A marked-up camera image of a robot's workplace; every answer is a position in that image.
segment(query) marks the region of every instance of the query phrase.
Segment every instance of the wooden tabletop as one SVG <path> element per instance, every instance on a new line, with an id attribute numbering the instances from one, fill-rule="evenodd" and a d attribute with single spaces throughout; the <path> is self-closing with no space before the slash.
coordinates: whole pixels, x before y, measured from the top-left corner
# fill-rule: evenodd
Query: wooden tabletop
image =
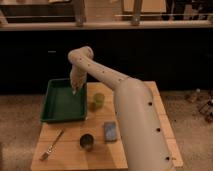
<path id="1" fill-rule="evenodd" d="M 134 0 L 123 0 L 124 12 L 132 12 L 134 7 Z M 143 13 L 162 13 L 166 12 L 165 0 L 143 0 L 142 9 Z"/>
<path id="2" fill-rule="evenodd" d="M 175 166 L 182 166 L 183 161 L 157 86 L 155 82 L 146 82 L 146 84 L 153 92 L 156 110 L 162 124 L 168 147 L 172 153 L 174 164 Z M 92 98 L 94 94 L 98 92 L 104 94 L 105 102 L 101 109 L 94 111 L 92 110 Z M 116 127 L 118 140 L 114 143 L 104 142 L 104 122 L 115 121 L 117 123 L 112 99 L 113 92 L 105 85 L 102 83 L 88 83 L 88 113 L 86 120 L 60 124 L 44 123 L 34 152 L 31 170 L 127 169 L 127 162 L 118 126 Z M 65 129 L 65 132 L 55 145 L 52 154 L 46 161 L 40 161 L 40 156 L 51 145 L 61 129 Z M 86 152 L 79 144 L 80 137 L 85 133 L 90 133 L 95 138 L 94 148 L 91 152 Z"/>

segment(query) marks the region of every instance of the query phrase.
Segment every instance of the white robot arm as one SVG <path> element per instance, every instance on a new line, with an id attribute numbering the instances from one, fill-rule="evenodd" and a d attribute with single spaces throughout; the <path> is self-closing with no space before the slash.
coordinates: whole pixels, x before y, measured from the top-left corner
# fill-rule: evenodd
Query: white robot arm
<path id="1" fill-rule="evenodd" d="M 129 171 L 175 171 L 149 88 L 140 80 L 91 60 L 89 47 L 68 54 L 73 64 L 74 90 L 86 81 L 86 73 L 114 91 L 114 107 Z"/>

